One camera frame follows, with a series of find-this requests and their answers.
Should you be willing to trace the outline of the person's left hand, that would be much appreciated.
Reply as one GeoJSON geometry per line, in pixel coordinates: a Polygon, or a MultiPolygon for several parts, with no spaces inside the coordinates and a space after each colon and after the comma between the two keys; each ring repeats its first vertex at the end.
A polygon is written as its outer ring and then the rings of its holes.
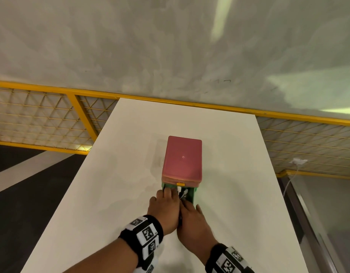
{"type": "Polygon", "coordinates": [[[177,229],[180,214],[180,199],[161,199],[151,197],[147,214],[158,220],[163,229],[164,236],[177,229]]]}

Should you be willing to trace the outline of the grey metal frame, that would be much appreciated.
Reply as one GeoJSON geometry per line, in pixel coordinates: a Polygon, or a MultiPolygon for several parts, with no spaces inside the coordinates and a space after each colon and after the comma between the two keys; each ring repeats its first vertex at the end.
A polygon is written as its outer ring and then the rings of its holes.
{"type": "Polygon", "coordinates": [[[338,269],[301,192],[292,181],[296,176],[277,175],[284,202],[309,273],[338,273],[338,269]]]}

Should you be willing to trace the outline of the black wristband with marker tags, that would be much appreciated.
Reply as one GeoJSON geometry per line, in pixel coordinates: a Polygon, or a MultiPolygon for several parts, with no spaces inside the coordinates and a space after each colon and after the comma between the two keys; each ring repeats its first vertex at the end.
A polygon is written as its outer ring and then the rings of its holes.
{"type": "Polygon", "coordinates": [[[218,243],[210,251],[206,273],[255,273],[248,262],[233,248],[218,243]]]}
{"type": "Polygon", "coordinates": [[[133,273],[153,273],[158,264],[156,249],[163,241],[163,228],[151,215],[139,216],[122,230],[119,237],[138,256],[138,264],[133,273]]]}

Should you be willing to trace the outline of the green storage box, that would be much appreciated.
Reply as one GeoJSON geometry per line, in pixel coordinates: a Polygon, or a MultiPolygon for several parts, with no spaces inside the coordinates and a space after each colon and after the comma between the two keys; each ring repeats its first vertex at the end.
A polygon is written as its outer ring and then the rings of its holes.
{"type": "Polygon", "coordinates": [[[175,183],[163,183],[162,182],[162,189],[163,188],[177,188],[179,193],[180,199],[188,200],[189,202],[195,204],[195,194],[197,191],[196,187],[191,187],[190,185],[187,185],[183,182],[175,182],[175,183]]]}

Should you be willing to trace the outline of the person's right hand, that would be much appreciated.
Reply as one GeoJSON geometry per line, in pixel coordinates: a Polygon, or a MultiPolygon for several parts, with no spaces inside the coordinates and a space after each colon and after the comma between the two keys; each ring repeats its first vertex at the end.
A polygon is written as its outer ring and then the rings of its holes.
{"type": "Polygon", "coordinates": [[[205,216],[197,212],[187,212],[185,215],[181,214],[181,221],[177,228],[179,241],[205,265],[211,249],[218,244],[205,216]]]}

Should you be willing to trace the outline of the red box lid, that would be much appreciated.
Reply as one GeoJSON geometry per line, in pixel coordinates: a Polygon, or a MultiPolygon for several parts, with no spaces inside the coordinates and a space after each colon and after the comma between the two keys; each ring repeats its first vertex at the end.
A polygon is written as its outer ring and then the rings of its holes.
{"type": "Polygon", "coordinates": [[[180,187],[198,188],[203,178],[200,139],[169,136],[161,181],[180,187]]]}

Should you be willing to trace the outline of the person's left forearm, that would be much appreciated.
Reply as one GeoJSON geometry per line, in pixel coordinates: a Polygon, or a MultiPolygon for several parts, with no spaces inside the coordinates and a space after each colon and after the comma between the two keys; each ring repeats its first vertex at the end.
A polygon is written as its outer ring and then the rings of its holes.
{"type": "Polygon", "coordinates": [[[118,238],[63,273],[133,273],[137,264],[138,255],[118,238]]]}

